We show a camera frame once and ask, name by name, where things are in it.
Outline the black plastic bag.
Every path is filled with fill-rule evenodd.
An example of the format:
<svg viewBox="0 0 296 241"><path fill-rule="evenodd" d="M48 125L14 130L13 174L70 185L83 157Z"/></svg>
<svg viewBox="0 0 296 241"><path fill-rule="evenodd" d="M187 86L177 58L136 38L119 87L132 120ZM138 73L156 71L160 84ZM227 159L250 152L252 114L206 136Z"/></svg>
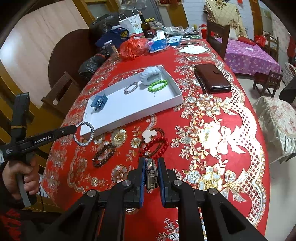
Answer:
<svg viewBox="0 0 296 241"><path fill-rule="evenodd" d="M84 61L78 70L78 74L89 81L97 69L110 57L107 52L97 53L88 60Z"/></svg>

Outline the red floral tablecloth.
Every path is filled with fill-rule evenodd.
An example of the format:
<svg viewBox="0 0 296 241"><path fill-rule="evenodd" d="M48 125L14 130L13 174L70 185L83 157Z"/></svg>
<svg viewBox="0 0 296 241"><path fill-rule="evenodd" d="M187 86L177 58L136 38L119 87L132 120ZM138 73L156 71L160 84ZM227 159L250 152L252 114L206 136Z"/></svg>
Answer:
<svg viewBox="0 0 296 241"><path fill-rule="evenodd" d="M238 80L205 40L203 54L181 53L180 47L147 54L132 61L107 60L82 90L63 121L80 122L88 99L101 90L162 65L178 84L183 103L98 136L87 147L71 136L51 148L42 186L62 209L90 189L105 191L126 179L138 164L145 130L160 128L167 139L166 166L194 188L219 190L247 219L265 233L270 177L263 134ZM231 91L204 94L194 73L197 64L214 64Z"/></svg>

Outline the purple cloth side table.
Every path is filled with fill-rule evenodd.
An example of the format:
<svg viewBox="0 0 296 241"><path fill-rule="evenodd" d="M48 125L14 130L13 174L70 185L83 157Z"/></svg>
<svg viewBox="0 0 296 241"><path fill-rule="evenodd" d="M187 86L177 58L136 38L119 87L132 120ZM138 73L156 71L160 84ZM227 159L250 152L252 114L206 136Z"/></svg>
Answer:
<svg viewBox="0 0 296 241"><path fill-rule="evenodd" d="M224 62L233 73L255 75L270 71L281 73L281 66L257 44L250 45L238 40L228 40Z"/></svg>

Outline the brown leather wallet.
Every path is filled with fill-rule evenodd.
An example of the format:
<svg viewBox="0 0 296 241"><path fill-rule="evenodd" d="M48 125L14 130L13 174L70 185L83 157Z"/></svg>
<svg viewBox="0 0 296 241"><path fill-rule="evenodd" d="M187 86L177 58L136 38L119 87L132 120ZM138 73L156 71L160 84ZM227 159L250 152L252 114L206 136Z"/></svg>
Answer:
<svg viewBox="0 0 296 241"><path fill-rule="evenodd" d="M230 82L214 64L197 64L194 73L204 94L227 93L231 91Z"/></svg>

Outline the white shallow tray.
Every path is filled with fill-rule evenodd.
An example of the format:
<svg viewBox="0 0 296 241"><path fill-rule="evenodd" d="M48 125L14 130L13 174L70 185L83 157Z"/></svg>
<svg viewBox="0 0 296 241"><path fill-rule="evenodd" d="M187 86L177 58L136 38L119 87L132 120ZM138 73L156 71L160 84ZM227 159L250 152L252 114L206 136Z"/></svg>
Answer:
<svg viewBox="0 0 296 241"><path fill-rule="evenodd" d="M141 83L139 72L88 99L83 121L93 126L95 136L183 103L177 83L163 66L156 67L160 69L162 79L168 82L162 90L149 92L148 87ZM104 94L108 97L106 105L102 110L94 111L91 107L93 99Z"/></svg>

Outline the light blue small box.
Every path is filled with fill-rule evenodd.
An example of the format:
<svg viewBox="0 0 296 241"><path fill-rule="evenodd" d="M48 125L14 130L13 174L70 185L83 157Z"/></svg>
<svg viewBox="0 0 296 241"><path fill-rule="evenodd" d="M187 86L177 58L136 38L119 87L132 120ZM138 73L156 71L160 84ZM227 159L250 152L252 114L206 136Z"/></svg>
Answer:
<svg viewBox="0 0 296 241"><path fill-rule="evenodd" d="M167 38L167 44L170 46L178 46L182 40L183 36L173 36Z"/></svg>

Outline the blue hair claw clip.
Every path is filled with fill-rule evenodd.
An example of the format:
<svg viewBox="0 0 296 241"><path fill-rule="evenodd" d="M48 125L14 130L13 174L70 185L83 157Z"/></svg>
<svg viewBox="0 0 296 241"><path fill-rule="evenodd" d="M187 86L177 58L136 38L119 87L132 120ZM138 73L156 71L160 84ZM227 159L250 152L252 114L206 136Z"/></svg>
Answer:
<svg viewBox="0 0 296 241"><path fill-rule="evenodd" d="M108 97L104 95L96 95L91 103L94 111L102 110L108 101Z"/></svg>

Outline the navy blue cap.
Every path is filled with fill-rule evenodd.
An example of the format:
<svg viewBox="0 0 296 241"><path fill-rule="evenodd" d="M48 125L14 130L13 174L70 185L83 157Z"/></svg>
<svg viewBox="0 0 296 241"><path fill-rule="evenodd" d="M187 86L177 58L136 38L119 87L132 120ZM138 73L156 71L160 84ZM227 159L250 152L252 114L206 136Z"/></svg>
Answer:
<svg viewBox="0 0 296 241"><path fill-rule="evenodd" d="M105 43L112 41L115 47L118 49L123 42L129 39L129 37L130 33L127 29L118 27L102 35L95 45L102 48Z"/></svg>

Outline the blue tissue box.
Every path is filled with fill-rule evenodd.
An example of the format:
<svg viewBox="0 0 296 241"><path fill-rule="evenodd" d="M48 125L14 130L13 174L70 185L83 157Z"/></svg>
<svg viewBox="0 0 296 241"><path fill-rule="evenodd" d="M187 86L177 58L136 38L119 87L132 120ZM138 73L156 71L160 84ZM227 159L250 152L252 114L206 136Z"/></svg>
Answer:
<svg viewBox="0 0 296 241"><path fill-rule="evenodd" d="M158 51L162 51L167 49L169 46L170 45L167 42L167 38L163 38L163 39L153 38L149 41L149 52L155 53Z"/></svg>

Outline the white paper sheet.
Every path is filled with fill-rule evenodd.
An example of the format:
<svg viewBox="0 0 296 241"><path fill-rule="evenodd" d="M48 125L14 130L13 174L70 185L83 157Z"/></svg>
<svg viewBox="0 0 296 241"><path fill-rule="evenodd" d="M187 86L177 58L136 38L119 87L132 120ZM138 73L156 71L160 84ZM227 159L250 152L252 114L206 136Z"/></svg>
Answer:
<svg viewBox="0 0 296 241"><path fill-rule="evenodd" d="M195 45L188 45L187 47L180 49L179 52L181 53L186 53L186 54L192 54L192 55L197 55L197 54L203 54L205 52L208 52L210 49L203 47L203 46L195 46Z"/></svg>

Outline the clear glass jar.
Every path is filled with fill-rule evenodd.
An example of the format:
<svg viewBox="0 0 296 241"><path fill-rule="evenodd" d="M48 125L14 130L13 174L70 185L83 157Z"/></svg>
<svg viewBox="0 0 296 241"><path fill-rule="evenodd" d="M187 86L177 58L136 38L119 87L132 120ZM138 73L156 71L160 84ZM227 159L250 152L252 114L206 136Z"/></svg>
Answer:
<svg viewBox="0 0 296 241"><path fill-rule="evenodd" d="M107 52L110 54L111 58L118 57L118 50L112 40L109 40L106 43L104 43L104 47L106 48Z"/></svg>

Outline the floral cushioned seat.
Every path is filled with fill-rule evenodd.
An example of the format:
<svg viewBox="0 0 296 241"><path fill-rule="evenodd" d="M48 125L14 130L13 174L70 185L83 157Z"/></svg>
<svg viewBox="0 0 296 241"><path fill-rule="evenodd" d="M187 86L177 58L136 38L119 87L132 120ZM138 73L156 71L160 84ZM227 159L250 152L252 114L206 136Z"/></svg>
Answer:
<svg viewBox="0 0 296 241"><path fill-rule="evenodd" d="M295 108L284 100L262 96L253 108L268 152L269 163L295 157Z"/></svg>

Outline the white paper gift bag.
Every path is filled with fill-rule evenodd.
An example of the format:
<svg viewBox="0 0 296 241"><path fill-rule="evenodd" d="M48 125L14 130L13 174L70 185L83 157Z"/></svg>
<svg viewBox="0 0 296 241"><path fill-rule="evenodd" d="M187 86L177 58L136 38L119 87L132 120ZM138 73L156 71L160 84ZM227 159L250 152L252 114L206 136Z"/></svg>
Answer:
<svg viewBox="0 0 296 241"><path fill-rule="evenodd" d="M122 28L127 29L130 35L143 33L141 27L142 20L140 19L138 9L132 8L132 14L132 16L127 17L126 15L119 13L119 25Z"/></svg>

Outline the dark wooden chair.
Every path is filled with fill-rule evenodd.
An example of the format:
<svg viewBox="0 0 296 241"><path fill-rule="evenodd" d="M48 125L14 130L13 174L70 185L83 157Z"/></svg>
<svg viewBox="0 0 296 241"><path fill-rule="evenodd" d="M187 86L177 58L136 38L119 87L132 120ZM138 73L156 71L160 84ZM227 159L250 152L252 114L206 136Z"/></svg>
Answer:
<svg viewBox="0 0 296 241"><path fill-rule="evenodd" d="M207 21L207 42L224 60L230 34L230 25L219 25L218 23Z"/></svg>

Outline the wooden chair at left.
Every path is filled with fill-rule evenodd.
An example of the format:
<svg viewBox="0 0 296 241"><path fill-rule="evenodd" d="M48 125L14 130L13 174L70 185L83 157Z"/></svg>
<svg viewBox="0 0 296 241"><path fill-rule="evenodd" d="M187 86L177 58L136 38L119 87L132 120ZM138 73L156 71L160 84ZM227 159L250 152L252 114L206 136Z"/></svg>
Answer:
<svg viewBox="0 0 296 241"><path fill-rule="evenodd" d="M65 117L81 91L80 85L67 72L64 72L50 92L42 98L42 102L60 116Z"/></svg>

